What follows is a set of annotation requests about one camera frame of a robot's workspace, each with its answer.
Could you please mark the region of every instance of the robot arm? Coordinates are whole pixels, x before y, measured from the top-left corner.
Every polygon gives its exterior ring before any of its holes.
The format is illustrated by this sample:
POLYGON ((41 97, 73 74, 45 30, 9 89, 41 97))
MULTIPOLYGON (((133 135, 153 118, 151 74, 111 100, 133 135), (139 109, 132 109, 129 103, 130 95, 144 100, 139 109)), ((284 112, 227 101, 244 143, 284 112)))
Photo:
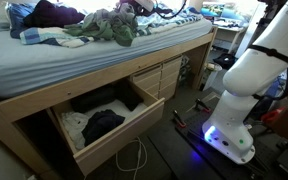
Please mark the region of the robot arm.
MULTIPOLYGON (((288 2, 254 45, 276 49, 280 55, 288 57, 288 2)), ((258 102, 252 95, 263 95, 287 68, 288 62, 278 55, 272 56, 272 51, 247 49, 223 78, 226 91, 203 124, 206 142, 237 164, 250 161, 255 148, 243 121, 258 102)))

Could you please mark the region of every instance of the floor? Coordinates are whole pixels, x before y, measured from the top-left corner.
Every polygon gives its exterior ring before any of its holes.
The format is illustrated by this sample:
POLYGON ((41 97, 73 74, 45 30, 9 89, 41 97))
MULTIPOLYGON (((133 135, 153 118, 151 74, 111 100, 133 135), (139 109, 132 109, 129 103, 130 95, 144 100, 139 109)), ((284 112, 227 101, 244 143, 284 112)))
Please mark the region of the floor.
MULTIPOLYGON (((218 57, 221 51, 211 51, 209 56, 209 61, 218 57)), ((170 121, 172 119, 172 111, 177 110, 178 113, 185 113, 189 108, 194 106, 194 100, 196 98, 202 99, 203 97, 209 95, 212 92, 221 94, 224 91, 224 86, 222 84, 222 77, 226 70, 218 72, 216 79, 213 82, 211 88, 205 91, 195 91, 190 87, 183 86, 179 87, 176 96, 173 99, 168 100, 165 103, 163 118, 157 124, 155 124, 147 132, 143 133, 140 138, 145 144, 147 150, 147 163, 143 168, 137 171, 135 179, 137 180, 172 180, 176 179, 172 174, 171 170, 164 162, 159 152, 154 148, 154 145, 148 139, 148 135, 151 130, 158 129, 159 126, 165 121, 170 121)), ((118 154, 118 162, 122 168, 132 169, 137 166, 137 151, 138 143, 130 143, 124 147, 118 154)), ((144 162, 144 155, 142 153, 140 165, 144 162)), ((113 156, 102 166, 98 167, 95 171, 89 174, 87 180, 128 180, 134 178, 134 171, 122 172, 116 166, 116 157, 113 156)))

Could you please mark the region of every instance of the storage drawers under bed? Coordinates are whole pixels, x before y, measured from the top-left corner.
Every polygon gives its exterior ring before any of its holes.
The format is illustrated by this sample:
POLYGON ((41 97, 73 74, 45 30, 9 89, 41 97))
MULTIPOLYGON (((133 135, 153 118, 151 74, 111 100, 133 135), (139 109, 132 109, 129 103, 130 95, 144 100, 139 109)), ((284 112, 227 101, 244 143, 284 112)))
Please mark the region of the storage drawers under bed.
POLYGON ((129 141, 143 133, 162 118, 164 98, 158 100, 147 91, 139 88, 132 82, 130 83, 133 90, 143 98, 143 103, 147 108, 135 116, 130 117, 128 120, 125 120, 124 123, 82 150, 77 150, 75 148, 75 145, 62 122, 61 114, 72 111, 70 102, 66 101, 52 107, 62 131, 61 133, 63 133, 64 138, 73 153, 73 157, 84 175, 92 172, 95 168, 100 166, 103 162, 128 144, 129 141))

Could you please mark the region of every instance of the mattress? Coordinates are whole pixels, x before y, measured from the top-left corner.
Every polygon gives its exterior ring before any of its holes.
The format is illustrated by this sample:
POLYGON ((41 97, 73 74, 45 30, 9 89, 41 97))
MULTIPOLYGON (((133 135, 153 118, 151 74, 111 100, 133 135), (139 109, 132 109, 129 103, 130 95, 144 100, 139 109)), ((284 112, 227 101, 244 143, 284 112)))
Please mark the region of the mattress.
POLYGON ((210 21, 141 36, 131 47, 97 41, 78 48, 22 45, 9 31, 0 32, 0 99, 15 97, 82 74, 112 66, 207 34, 210 21))

